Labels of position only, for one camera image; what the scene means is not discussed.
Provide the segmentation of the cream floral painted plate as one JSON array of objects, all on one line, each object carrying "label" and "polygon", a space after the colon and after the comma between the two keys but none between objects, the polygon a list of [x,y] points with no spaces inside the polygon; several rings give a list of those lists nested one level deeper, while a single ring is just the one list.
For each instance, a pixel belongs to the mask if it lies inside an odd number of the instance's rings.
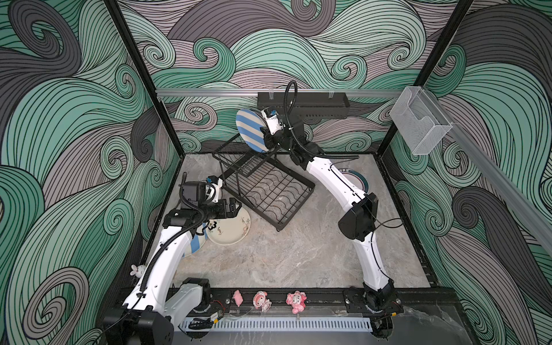
[{"label": "cream floral painted plate", "polygon": [[211,220],[206,235],[215,244],[231,246],[247,236],[251,222],[247,209],[241,208],[234,218]]}]

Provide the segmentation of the white plate green red rim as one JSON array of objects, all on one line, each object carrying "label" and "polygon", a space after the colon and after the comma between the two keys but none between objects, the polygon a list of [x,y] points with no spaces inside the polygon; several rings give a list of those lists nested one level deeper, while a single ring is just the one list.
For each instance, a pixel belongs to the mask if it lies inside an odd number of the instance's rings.
[{"label": "white plate green red rim", "polygon": [[339,171],[355,187],[357,187],[360,190],[363,190],[365,193],[369,192],[368,181],[360,172],[358,173],[357,171],[349,169],[349,168],[342,168]]}]

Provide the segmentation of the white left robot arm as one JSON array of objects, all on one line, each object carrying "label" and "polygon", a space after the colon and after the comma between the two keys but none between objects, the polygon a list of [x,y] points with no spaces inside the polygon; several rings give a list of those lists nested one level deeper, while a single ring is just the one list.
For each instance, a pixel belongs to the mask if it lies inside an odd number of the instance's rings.
[{"label": "white left robot arm", "polygon": [[201,283],[186,283],[172,297],[167,295],[185,249],[197,237],[197,229],[210,220],[238,216],[242,203],[235,198],[212,205],[182,206],[163,220],[155,254],[142,277],[121,306],[110,309],[103,320],[98,344],[172,344],[175,328],[201,304]]}]

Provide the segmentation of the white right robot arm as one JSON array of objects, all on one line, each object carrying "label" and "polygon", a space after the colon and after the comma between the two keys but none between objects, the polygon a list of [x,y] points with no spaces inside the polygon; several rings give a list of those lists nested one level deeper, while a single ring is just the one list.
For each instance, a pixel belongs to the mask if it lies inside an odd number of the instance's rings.
[{"label": "white right robot arm", "polygon": [[376,195],[357,188],[336,168],[331,155],[323,154],[314,143],[300,143],[293,131],[283,129],[271,134],[264,126],[261,133],[266,148],[283,148],[289,152],[292,161],[316,178],[344,210],[338,227],[352,241],[357,253],[368,309],[381,317],[402,313],[403,306],[398,300],[394,280],[385,272],[377,245],[375,232],[384,223],[377,220],[379,200]]}]

